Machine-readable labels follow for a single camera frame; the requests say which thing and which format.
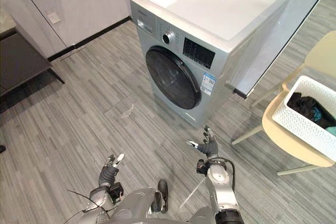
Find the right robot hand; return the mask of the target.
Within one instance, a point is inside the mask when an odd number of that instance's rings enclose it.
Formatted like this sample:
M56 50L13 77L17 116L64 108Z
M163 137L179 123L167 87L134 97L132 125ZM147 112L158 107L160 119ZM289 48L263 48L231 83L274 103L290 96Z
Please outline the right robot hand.
M205 125L204 127L204 136L205 142L204 143L196 143L194 141L186 140L186 143L200 151L201 153L205 154L207 158L216 158L218 157L218 145L216 142L216 136L213 130L208 126Z

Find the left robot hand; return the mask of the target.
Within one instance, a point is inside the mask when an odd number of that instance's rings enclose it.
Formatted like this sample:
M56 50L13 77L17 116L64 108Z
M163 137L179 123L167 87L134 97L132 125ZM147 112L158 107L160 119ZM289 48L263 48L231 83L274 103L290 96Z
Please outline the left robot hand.
M111 154L108 158L106 158L99 175L98 179L99 186L110 187L114 184L115 177L119 172L118 166L120 165L123 159L124 159L124 153L121 153L117 157Z

